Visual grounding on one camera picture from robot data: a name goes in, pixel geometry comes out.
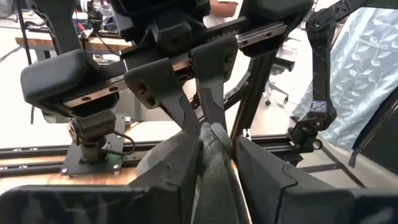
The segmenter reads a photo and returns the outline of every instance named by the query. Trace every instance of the office chair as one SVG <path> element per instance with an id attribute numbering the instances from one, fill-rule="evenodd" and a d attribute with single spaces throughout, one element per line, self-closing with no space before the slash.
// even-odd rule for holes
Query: office chair
<path id="1" fill-rule="evenodd" d="M 299 46 L 300 43 L 301 41 L 288 37 L 283 46 L 278 50 L 277 58 L 272 66 L 271 75 L 280 75 L 286 70 L 289 72 L 293 70 L 297 57 L 297 46 Z M 285 95 L 284 104 L 289 101 L 289 94 L 268 80 L 264 89 L 264 97 L 266 99 L 267 106 L 271 104 L 269 99 L 271 97 L 272 90 Z"/>

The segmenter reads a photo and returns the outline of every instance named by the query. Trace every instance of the transparent plastic sheet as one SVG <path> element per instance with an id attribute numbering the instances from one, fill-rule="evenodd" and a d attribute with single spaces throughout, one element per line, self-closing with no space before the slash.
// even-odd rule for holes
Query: transparent plastic sheet
<path id="1" fill-rule="evenodd" d="M 347 19 L 331 51 L 331 100 L 338 116 L 320 136 L 350 151 L 379 105 L 398 86 L 398 10 L 362 8 Z M 293 116 L 312 102 L 310 85 Z"/>

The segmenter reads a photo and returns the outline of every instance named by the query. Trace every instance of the white floor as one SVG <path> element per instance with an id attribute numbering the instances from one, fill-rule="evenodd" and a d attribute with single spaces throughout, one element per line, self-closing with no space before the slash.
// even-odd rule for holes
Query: white floor
<path id="1" fill-rule="evenodd" d="M 0 26 L 17 27 L 12 21 L 0 20 Z M 0 28 L 0 57 L 6 55 L 12 49 L 18 47 L 15 43 L 15 34 L 20 32 L 17 29 Z M 282 105 L 284 96 L 278 93 L 272 93 L 272 104 L 267 107 L 262 101 L 259 105 L 256 118 L 252 125 L 252 134 L 282 134 L 287 128 L 292 125 L 289 119 L 289 113 L 294 109 L 295 105 L 300 101 L 302 95 L 305 93 L 308 85 L 312 80 L 312 56 L 308 40 L 304 32 L 298 32 L 301 36 L 302 45 L 300 46 L 298 59 L 293 72 L 285 72 L 282 75 L 271 77 L 271 81 L 281 89 L 288 92 L 290 101 L 286 105 Z M 35 53 L 31 50 L 32 59 L 35 60 Z M 249 58 L 239 54 L 236 59 L 233 75 L 229 82 L 225 84 L 224 92 L 230 91 L 240 81 L 248 66 Z M 20 74 L 24 67 L 27 66 L 25 51 L 20 49 L 14 54 L 8 56 L 0 63 L 0 123 L 2 126 L 1 136 L 6 138 L 8 134 L 7 127 L 20 126 L 26 127 L 30 121 L 30 109 L 22 96 L 20 85 Z M 193 83 L 185 87 L 188 97 L 193 95 L 195 91 Z M 233 125 L 234 116 L 236 114 L 237 106 L 234 106 L 227 111 L 228 129 Z M 142 110 L 143 118 L 147 121 L 151 120 L 168 120 L 169 118 L 161 110 Z M 35 124 L 45 123 L 42 114 L 39 110 L 35 111 Z M 348 160 L 349 154 L 341 152 L 334 147 L 329 147 L 334 154 L 343 162 Z M 305 158 L 299 165 L 314 166 L 320 164 L 327 164 L 331 161 L 322 153 L 314 152 L 312 154 L 303 155 Z M 353 172 L 360 177 L 360 179 L 369 187 L 397 187 L 398 181 L 392 177 L 390 173 L 385 172 L 371 162 L 366 161 L 365 165 L 358 166 Z M 325 182 L 334 185 L 335 187 L 356 187 L 355 184 L 344 175 L 340 170 L 330 172 L 320 172 L 314 176 L 324 180 Z"/>

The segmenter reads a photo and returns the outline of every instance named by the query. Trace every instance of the wooden board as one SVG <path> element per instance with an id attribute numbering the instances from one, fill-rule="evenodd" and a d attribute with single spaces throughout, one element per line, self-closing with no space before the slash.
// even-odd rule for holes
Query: wooden board
<path id="1" fill-rule="evenodd" d="M 31 49 L 42 50 L 43 48 L 48 47 L 54 48 L 50 34 L 29 32 L 27 30 L 26 36 L 28 38 L 28 45 Z M 122 39 L 102 38 L 102 40 L 113 52 L 116 53 L 131 46 L 130 42 L 126 42 Z M 15 41 L 18 45 L 24 46 L 22 34 L 18 33 L 18 35 L 15 37 Z M 95 52 L 109 52 L 106 46 L 97 37 L 89 38 L 89 41 L 86 43 L 86 50 Z"/>
<path id="2" fill-rule="evenodd" d="M 71 143 L 67 133 L 66 124 L 28 125 L 15 128 L 2 134 L 0 148 L 26 147 L 26 146 L 51 146 L 66 145 Z M 133 124 L 126 134 L 139 141 L 161 141 L 173 136 L 180 131 L 173 121 L 148 121 Z M 63 156 L 39 157 L 27 159 L 0 160 L 0 167 L 7 164 L 20 164 L 31 162 L 63 161 Z M 68 179 L 60 174 L 31 175 L 23 177 L 7 177 L 0 179 L 0 194 L 21 185 L 44 184 L 128 184 L 136 178 L 134 168 L 122 169 L 120 174 L 81 175 Z"/>

